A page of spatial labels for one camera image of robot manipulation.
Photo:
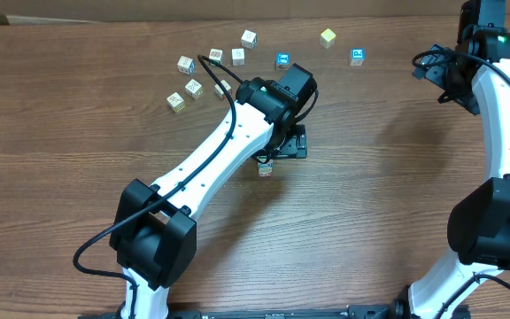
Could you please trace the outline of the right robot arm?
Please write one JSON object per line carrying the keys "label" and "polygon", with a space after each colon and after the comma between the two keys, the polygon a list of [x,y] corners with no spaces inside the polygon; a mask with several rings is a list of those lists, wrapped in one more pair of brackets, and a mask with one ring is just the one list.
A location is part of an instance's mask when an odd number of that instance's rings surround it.
{"label": "right robot arm", "polygon": [[421,279],[382,311],[384,318],[466,318],[466,298],[510,270],[510,32],[502,1],[465,2],[454,48],[434,45],[413,57],[414,75],[481,118],[483,183],[457,204],[448,247]]}

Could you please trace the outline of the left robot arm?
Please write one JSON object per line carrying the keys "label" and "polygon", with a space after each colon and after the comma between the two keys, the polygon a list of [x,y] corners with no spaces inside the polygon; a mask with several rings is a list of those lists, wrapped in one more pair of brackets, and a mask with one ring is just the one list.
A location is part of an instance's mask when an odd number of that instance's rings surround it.
{"label": "left robot arm", "polygon": [[300,121],[317,97],[313,75],[297,64],[277,82],[244,81],[234,110],[187,159],[150,185],[134,180],[124,189],[115,220],[125,224],[109,240],[128,278],[120,318],[168,316],[169,287],[194,258],[197,220],[209,201],[249,158],[305,158]]}

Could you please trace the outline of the wooden block blue front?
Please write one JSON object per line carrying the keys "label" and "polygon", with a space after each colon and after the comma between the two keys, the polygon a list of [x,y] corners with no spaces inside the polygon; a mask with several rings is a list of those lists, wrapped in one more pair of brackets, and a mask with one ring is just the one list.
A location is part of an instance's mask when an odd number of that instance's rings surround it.
{"label": "wooden block blue front", "polygon": [[273,165],[274,165],[273,161],[270,160],[267,163],[259,163],[258,164],[258,169],[272,169]]}

